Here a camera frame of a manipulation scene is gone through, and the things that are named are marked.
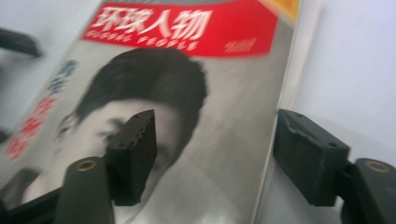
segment red title banner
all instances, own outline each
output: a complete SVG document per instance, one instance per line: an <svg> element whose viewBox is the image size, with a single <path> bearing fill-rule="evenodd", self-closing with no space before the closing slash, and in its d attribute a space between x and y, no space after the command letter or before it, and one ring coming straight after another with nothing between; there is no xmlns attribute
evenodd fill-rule
<svg viewBox="0 0 396 224"><path fill-rule="evenodd" d="M268 53L276 22L276 15L257 0L198 6L104 3L82 39L240 57Z"/></svg>

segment white surface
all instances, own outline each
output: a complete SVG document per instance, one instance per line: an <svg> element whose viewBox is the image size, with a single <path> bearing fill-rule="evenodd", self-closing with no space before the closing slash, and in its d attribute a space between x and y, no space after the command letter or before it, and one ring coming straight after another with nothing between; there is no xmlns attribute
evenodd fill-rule
<svg viewBox="0 0 396 224"><path fill-rule="evenodd" d="M281 104L347 143L351 161L396 166L395 24L395 1L324 0L299 91ZM280 168L272 168L261 223L341 223L340 202L309 206Z"/></svg>
<svg viewBox="0 0 396 224"><path fill-rule="evenodd" d="M18 126L98 2L0 2L0 27L35 36L45 52L30 59L0 51L0 126ZM396 166L395 23L396 2L391 0L324 0L299 91L292 100L284 95L284 107L307 115L350 145L352 161L368 157ZM260 223L340 223L338 208L307 205L274 167Z"/></svg>

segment man's ear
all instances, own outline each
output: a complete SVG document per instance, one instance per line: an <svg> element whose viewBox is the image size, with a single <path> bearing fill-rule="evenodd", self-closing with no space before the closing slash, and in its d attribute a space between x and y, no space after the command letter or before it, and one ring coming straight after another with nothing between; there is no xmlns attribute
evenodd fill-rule
<svg viewBox="0 0 396 224"><path fill-rule="evenodd" d="M77 125L78 117L76 114L73 113L64 117L56 132L55 142L58 145L61 145L64 139L66 139L70 133L73 132Z"/></svg>

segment magazine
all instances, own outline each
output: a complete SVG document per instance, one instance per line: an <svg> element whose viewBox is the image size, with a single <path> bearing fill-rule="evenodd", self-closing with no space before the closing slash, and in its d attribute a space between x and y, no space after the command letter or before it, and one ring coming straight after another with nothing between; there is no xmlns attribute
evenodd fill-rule
<svg viewBox="0 0 396 224"><path fill-rule="evenodd" d="M155 111L158 156L117 223L249 223L262 191L298 1L106 1L0 156L8 209L105 154Z"/></svg>

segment black clamp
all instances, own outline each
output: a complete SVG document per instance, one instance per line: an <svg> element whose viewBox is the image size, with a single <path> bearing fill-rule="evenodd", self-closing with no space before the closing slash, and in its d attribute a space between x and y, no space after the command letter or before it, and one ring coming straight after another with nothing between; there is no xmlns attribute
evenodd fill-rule
<svg viewBox="0 0 396 224"><path fill-rule="evenodd" d="M281 109L274 156L306 200L334 206L344 200L341 219L353 224L396 223L396 170L372 159L347 160L349 147L304 115Z"/></svg>
<svg viewBox="0 0 396 224"><path fill-rule="evenodd" d="M0 29L0 48L30 54L35 57L41 55L35 41L29 35L5 29Z"/></svg>

